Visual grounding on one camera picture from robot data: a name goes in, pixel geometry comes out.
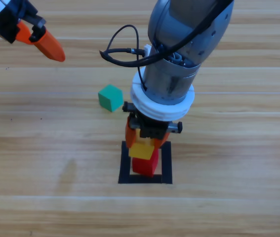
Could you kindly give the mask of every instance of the wood grain surface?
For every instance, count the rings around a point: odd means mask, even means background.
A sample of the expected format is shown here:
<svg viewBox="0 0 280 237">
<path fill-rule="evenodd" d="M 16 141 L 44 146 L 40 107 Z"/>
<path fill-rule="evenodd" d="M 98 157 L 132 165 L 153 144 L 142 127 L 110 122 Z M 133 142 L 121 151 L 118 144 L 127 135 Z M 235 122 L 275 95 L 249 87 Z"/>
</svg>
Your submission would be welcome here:
<svg viewBox="0 0 280 237">
<path fill-rule="evenodd" d="M 0 237 L 280 237 L 280 0 L 236 0 L 172 135 L 173 185 L 119 185 L 127 114 L 97 92 L 135 69 L 102 60 L 155 0 L 33 0 L 67 60 L 0 39 Z M 114 47 L 134 47 L 125 30 Z M 118 55 L 134 60 L 134 56 Z"/>
</svg>

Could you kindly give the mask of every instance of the red cube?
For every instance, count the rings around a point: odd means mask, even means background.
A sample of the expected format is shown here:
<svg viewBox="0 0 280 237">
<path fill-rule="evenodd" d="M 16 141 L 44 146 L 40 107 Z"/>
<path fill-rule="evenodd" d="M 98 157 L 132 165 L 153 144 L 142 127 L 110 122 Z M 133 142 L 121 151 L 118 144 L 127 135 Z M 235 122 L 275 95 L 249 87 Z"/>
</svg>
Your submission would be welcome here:
<svg viewBox="0 0 280 237">
<path fill-rule="evenodd" d="M 138 173 L 152 178 L 154 176 L 158 162 L 159 162 L 159 150 L 155 149 L 153 151 L 151 159 L 149 160 L 133 158 L 132 169 L 134 173 Z"/>
</svg>

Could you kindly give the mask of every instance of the black square outline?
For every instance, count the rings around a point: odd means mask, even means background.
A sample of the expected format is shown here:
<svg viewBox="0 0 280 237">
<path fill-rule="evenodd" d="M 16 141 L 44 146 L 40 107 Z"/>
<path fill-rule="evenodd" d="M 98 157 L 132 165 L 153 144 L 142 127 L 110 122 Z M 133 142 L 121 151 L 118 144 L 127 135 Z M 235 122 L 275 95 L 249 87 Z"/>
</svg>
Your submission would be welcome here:
<svg viewBox="0 0 280 237">
<path fill-rule="evenodd" d="M 155 174 L 153 178 L 138 174 L 130 174 L 131 157 L 126 142 L 121 145 L 121 163 L 119 184 L 173 184 L 171 165 L 171 142 L 165 142 L 161 146 L 161 174 Z"/>
</svg>

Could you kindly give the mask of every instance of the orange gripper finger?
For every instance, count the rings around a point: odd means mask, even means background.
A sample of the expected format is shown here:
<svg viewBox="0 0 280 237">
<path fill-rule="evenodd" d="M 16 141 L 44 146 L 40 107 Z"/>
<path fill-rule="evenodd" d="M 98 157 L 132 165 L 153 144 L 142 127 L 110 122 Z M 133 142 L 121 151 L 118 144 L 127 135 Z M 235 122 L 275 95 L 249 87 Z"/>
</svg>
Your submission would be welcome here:
<svg viewBox="0 0 280 237">
<path fill-rule="evenodd" d="M 57 39 L 46 30 L 44 36 L 34 45 L 49 59 L 64 62 L 65 53 L 62 45 Z"/>
<path fill-rule="evenodd" d="M 29 38 L 31 36 L 31 32 L 30 32 L 29 28 L 26 26 L 26 24 L 23 23 L 22 21 L 20 21 L 17 26 L 20 29 L 20 31 L 18 32 L 18 34 L 16 36 L 16 40 L 26 43 L 26 44 L 33 44 L 29 40 Z"/>
</svg>

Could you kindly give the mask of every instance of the green cube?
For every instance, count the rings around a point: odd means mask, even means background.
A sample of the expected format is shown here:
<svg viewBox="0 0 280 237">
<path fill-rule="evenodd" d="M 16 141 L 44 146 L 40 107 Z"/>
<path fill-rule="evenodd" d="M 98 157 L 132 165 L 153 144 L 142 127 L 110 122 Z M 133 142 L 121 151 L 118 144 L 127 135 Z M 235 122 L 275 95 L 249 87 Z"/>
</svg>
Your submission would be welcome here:
<svg viewBox="0 0 280 237">
<path fill-rule="evenodd" d="M 98 98 L 100 105 L 110 112 L 123 105 L 123 92 L 113 85 L 107 85 L 99 91 Z"/>
</svg>

